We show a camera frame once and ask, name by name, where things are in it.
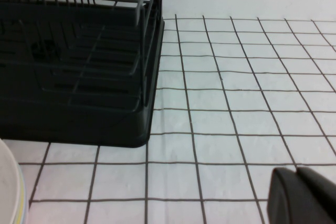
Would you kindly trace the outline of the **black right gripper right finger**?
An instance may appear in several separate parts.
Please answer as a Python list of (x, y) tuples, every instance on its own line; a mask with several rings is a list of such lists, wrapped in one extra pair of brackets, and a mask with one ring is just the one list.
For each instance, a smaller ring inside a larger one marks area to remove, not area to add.
[(335, 183), (307, 167), (299, 167), (297, 174), (307, 185), (318, 206), (335, 223)]

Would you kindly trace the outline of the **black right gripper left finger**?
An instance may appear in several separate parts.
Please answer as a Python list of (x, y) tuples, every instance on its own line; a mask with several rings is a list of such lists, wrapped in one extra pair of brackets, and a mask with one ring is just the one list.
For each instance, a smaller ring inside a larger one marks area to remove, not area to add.
[(292, 207), (298, 186), (294, 171), (280, 167), (272, 171), (267, 204), (269, 223), (293, 223)]

